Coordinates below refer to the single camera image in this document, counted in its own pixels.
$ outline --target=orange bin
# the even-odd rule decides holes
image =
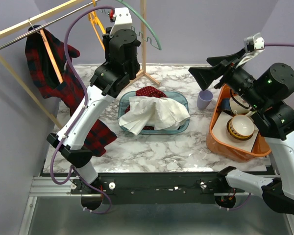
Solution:
[[[271,152],[270,147],[266,143],[265,138],[260,136],[259,133],[257,135],[255,144],[251,152],[247,152],[245,150],[220,142],[212,134],[212,128],[214,127],[220,115],[221,101],[222,99],[229,98],[229,97],[230,97],[230,88],[227,85],[225,85],[221,89],[221,92],[214,110],[214,114],[210,121],[209,133],[207,134],[207,137],[206,137],[207,147],[210,149],[210,151],[214,153],[224,155],[238,162],[248,162],[249,160],[253,158],[259,158],[259,157],[264,157],[268,155]]]

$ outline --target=hanger hook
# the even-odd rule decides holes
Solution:
[[[31,26],[31,28],[36,32],[36,33],[39,33],[40,34],[40,36],[41,36],[41,33],[40,32],[38,32],[35,28],[34,28],[34,26],[32,25],[32,23],[31,23],[31,21],[30,21],[30,18],[28,18],[28,22],[29,22],[29,24],[30,24],[30,26]]]

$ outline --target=plastic cup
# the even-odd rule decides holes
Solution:
[[[200,91],[197,99],[197,107],[201,110],[207,108],[213,97],[214,95],[209,90]]]

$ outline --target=gray wall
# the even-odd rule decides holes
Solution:
[[[35,0],[40,11],[65,1]],[[140,10],[139,0],[126,2]],[[158,51],[148,46],[147,62],[205,63],[209,56],[237,51],[243,47],[246,36],[262,30],[276,3],[277,0],[186,0],[183,3],[177,0],[147,0],[147,22],[163,47],[162,51]],[[98,3],[103,4],[121,6],[114,0]],[[69,24],[81,12],[50,26],[51,32],[63,40]],[[98,15],[105,27],[110,25],[102,13]],[[138,18],[134,15],[132,18],[139,29]],[[81,57],[74,60],[75,64],[103,62],[102,48],[87,17],[73,28],[69,43],[81,51]]]
[[[39,14],[32,0],[0,0],[0,30]],[[0,40],[0,45],[27,30]],[[40,97],[25,59],[25,40],[0,51]],[[54,111],[55,100],[43,103]],[[0,235],[18,234],[34,174],[43,167],[43,150],[52,124],[0,64]]]
[[[280,0],[262,30],[268,43],[294,43],[294,0]],[[246,69],[259,77],[270,65],[282,62],[294,69],[294,48],[267,47],[246,64]],[[294,93],[286,100],[294,108]]]

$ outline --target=white cloth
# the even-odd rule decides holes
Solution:
[[[171,98],[133,96],[129,98],[130,111],[119,118],[119,125],[135,135],[145,126],[155,130],[177,130],[190,115],[184,105]]]

